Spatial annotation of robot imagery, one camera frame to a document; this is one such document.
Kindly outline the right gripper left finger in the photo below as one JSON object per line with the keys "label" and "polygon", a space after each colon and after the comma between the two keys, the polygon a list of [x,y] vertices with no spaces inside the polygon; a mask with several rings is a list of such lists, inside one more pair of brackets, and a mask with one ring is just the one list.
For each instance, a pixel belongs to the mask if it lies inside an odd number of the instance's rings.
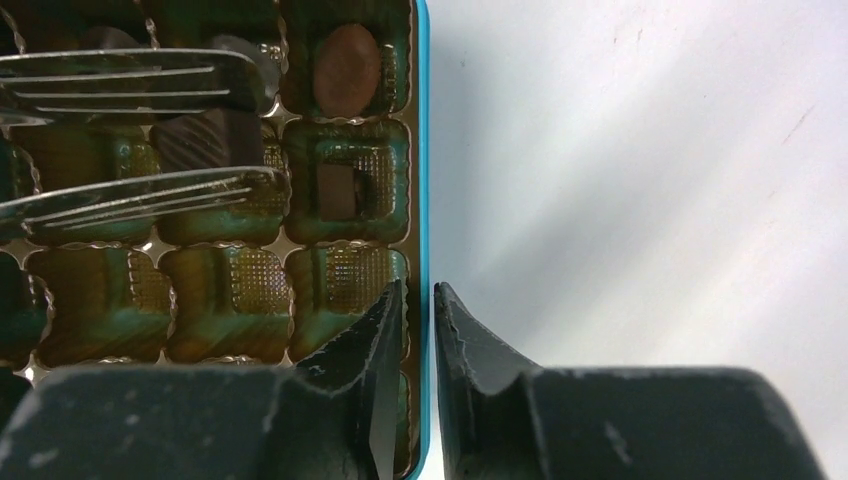
{"label": "right gripper left finger", "polygon": [[5,479],[390,479],[403,286],[292,367],[78,366],[1,436]]}

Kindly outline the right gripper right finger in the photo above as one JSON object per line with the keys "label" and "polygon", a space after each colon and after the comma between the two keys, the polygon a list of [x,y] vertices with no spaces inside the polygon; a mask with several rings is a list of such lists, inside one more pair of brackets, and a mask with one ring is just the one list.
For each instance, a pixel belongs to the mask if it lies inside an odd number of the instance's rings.
{"label": "right gripper right finger", "polygon": [[821,479],[783,397],[726,367],[543,367],[434,288],[449,479]]}

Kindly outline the teal chocolate box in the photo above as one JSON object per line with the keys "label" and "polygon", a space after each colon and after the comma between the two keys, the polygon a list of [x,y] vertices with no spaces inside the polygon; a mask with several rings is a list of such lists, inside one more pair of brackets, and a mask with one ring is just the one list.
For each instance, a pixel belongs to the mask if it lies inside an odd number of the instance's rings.
{"label": "teal chocolate box", "polygon": [[[326,117],[313,93],[332,31],[361,24],[381,54],[375,95]],[[429,444],[426,347],[429,25],[422,1],[5,1],[1,60],[149,47],[242,52],[277,76],[264,162],[285,190],[153,222],[1,235],[1,436],[22,399],[78,366],[292,367],[403,286],[394,475]],[[31,164],[1,126],[1,204]],[[365,176],[363,210],[322,221],[320,164]]]}

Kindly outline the dark ridged chocolate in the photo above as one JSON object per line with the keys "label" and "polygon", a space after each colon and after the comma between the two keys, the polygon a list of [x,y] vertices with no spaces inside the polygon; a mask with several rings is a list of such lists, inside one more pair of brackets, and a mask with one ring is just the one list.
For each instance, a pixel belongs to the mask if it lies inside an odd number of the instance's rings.
{"label": "dark ridged chocolate", "polygon": [[150,142],[164,173],[265,164],[261,120],[254,113],[218,108],[159,121]]}

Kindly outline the metal serving tongs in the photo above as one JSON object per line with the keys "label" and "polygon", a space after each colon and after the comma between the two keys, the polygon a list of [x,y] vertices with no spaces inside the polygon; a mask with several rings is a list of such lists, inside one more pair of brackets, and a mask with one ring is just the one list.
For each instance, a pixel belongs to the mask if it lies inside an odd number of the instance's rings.
{"label": "metal serving tongs", "polygon": [[1,235],[26,238],[150,223],[285,190],[278,168],[164,173],[159,121],[226,108],[272,110],[276,74],[245,53],[149,47],[43,52],[1,60],[1,126],[31,164],[31,193],[1,204]]}

